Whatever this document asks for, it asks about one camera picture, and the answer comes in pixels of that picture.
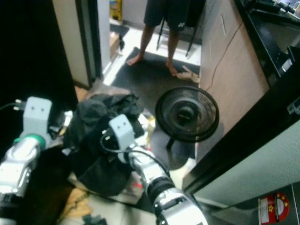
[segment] black countertop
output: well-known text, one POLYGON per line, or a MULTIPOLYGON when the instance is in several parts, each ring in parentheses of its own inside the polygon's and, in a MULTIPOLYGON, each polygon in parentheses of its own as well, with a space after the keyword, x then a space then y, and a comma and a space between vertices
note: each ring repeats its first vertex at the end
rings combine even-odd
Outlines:
POLYGON ((278 47, 267 23, 300 27, 300 20, 293 19, 283 12, 270 13, 253 9, 249 7, 249 2, 249 0, 235 0, 268 83, 273 86, 284 75, 281 67, 289 55, 278 47))

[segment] black cable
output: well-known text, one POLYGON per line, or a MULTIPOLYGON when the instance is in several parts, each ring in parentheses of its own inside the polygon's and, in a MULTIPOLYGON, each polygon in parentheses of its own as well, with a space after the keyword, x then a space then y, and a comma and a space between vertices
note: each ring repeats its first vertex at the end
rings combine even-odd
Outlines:
POLYGON ((210 85, 205 91, 208 91, 208 90, 212 87, 212 85, 213 85, 213 83, 214 83, 214 78, 215 78, 215 74, 216 74, 217 68, 218 68, 219 64, 221 63, 221 61, 223 60, 223 58, 224 58, 224 56, 225 56, 225 54, 226 54, 226 52, 227 52, 227 50, 228 50, 228 48, 229 48, 229 45, 230 45, 231 42, 233 41, 235 35, 236 35, 237 32, 239 31, 239 29, 240 29, 240 27, 242 26, 242 24, 243 24, 243 22, 240 23, 238 29, 236 30, 236 32, 234 33, 233 37, 232 37, 231 40, 229 41, 229 43, 228 43, 228 45, 227 45, 227 47, 226 47, 226 49, 225 49, 224 54, 222 55, 220 61, 217 63, 217 65, 216 65, 216 67, 215 67, 215 69, 214 69, 214 73, 213 73, 213 75, 212 75, 212 80, 211 80, 211 85, 210 85))
POLYGON ((8 108, 8 107, 11 107, 11 106, 16 106, 15 102, 12 102, 12 103, 8 103, 6 105, 3 105, 0 107, 0 111, 5 109, 5 108, 8 108))
POLYGON ((113 149, 109 149, 107 147, 104 146, 103 144, 103 140, 106 138, 106 137, 109 137, 113 135, 112 134, 112 130, 108 130, 105 134, 103 134, 100 138, 100 146, 101 148, 104 150, 104 151, 107 151, 109 153, 113 153, 113 154, 117 154, 117 153, 130 153, 130 152, 137 152, 137 153, 142 153, 150 158, 153 159, 153 161, 155 161, 157 164, 159 164, 162 169, 164 170, 164 172, 170 177, 170 172, 169 170, 167 169, 167 166, 162 162, 160 161, 158 158, 152 156, 151 154, 145 152, 145 151, 140 151, 140 150, 132 150, 132 149, 129 149, 129 150, 120 150, 120 149, 116 149, 116 150, 113 150, 113 149))

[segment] red sticker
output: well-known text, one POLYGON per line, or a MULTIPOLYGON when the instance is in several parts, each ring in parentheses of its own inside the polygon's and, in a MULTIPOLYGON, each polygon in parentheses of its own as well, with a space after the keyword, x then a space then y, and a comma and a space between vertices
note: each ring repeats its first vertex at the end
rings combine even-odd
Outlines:
POLYGON ((286 195, 275 193, 258 200, 259 224, 275 224, 283 221, 290 210, 286 195))

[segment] floor mat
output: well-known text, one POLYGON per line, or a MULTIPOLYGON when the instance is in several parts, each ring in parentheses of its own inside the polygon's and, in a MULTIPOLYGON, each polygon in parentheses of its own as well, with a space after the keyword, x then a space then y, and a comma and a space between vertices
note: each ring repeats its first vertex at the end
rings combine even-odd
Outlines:
MULTIPOLYGON (((135 48, 128 59, 136 56, 138 52, 139 49, 135 48)), ((124 64, 117 73, 112 86, 129 89, 132 93, 139 96, 141 104, 155 115, 156 102, 166 91, 187 85, 197 87, 196 83, 183 81, 171 76, 169 70, 165 67, 165 62, 165 57, 147 52, 144 61, 133 66, 124 64)), ((179 72, 183 72, 183 65, 193 72, 199 73, 199 66, 174 61, 174 66, 179 72)), ((168 152, 165 148, 168 141, 169 136, 157 125, 150 141, 152 151, 171 170, 181 168, 188 158, 195 158, 194 143, 175 141, 172 150, 168 152)))
POLYGON ((125 27, 125 26, 110 24, 110 31, 116 32, 116 33, 120 34, 122 37, 124 37, 127 34, 127 32, 129 31, 129 28, 125 27))

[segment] floor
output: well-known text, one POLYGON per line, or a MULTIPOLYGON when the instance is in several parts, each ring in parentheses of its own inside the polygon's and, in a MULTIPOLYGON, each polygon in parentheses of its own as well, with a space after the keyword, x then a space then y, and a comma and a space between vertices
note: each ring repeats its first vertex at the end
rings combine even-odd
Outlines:
MULTIPOLYGON (((126 62, 126 58, 132 52, 134 47, 139 47, 142 36, 142 30, 130 28, 124 37, 125 48, 122 53, 117 56, 110 67, 104 71, 104 84, 110 85, 122 65, 126 62)), ((161 37, 160 46, 156 51, 158 34, 154 34, 147 50, 150 53, 155 53, 162 56, 167 56, 167 37, 161 37)), ((188 62, 195 65, 200 65, 201 61, 201 46, 193 45, 188 57, 185 56, 188 43, 179 41, 176 49, 174 59, 188 62)), ((187 163, 180 169, 171 171, 171 178, 176 187, 182 187, 183 177, 195 166, 195 160, 188 159, 187 163)), ((92 216, 100 215, 106 218, 108 225, 154 225, 156 224, 156 217, 154 214, 128 207, 122 203, 110 201, 96 195, 89 196, 88 205, 93 209, 92 216)), ((81 218, 65 218, 59 225, 83 225, 81 218)))

